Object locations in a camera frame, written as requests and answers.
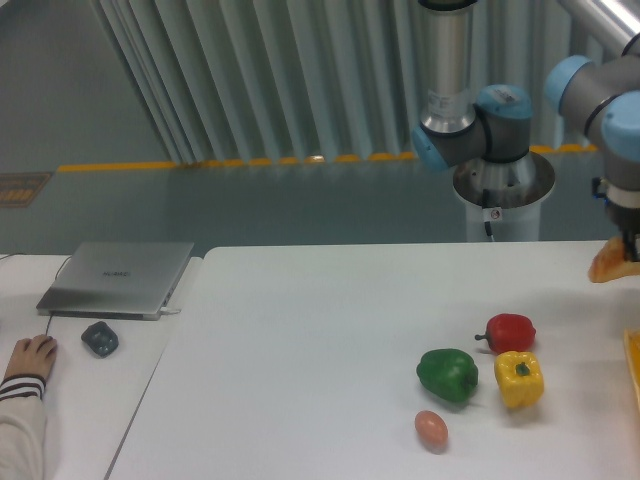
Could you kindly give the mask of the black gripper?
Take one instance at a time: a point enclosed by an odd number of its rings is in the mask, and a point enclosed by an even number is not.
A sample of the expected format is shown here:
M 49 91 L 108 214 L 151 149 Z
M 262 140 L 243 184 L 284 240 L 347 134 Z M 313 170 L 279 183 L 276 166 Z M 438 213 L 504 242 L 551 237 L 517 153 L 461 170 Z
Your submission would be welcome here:
M 605 212 L 622 232 L 624 258 L 639 261 L 639 176 L 631 175 L 614 180 L 605 177 L 592 179 L 592 196 L 602 199 Z

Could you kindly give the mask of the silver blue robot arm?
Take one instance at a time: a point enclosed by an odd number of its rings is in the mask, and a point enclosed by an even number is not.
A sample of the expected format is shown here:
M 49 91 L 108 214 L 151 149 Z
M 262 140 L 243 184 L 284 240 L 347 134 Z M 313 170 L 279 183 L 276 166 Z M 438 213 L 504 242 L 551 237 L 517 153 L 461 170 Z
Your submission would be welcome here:
M 623 257 L 639 258 L 639 10 L 627 1 L 567 1 L 565 10 L 615 53 L 607 63 L 575 55 L 549 73 L 544 93 L 554 110 L 602 153 L 604 174 L 592 182 L 622 237 Z M 512 85 L 472 95 L 473 5 L 426 1 L 427 105 L 412 133 L 418 158 L 452 170 L 467 208 L 471 241 L 534 240 L 541 203 L 555 173 L 530 150 L 532 102 Z

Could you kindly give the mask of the striped sleeve forearm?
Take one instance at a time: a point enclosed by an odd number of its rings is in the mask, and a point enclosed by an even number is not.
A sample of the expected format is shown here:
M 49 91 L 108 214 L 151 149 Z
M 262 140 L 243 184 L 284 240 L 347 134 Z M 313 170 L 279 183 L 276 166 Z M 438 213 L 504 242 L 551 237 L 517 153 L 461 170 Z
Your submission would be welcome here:
M 43 479 L 46 381 L 11 376 L 1 384 L 1 478 Z

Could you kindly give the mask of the person's hand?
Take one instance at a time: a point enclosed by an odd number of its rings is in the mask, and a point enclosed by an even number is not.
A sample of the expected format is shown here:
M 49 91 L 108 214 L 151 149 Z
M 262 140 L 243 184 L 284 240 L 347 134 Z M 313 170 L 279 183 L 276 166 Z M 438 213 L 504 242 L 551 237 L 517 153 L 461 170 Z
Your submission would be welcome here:
M 43 347 L 49 338 L 53 337 L 41 334 L 19 340 L 9 359 L 4 380 L 39 377 L 47 382 L 57 357 L 57 347 L 50 352 Z

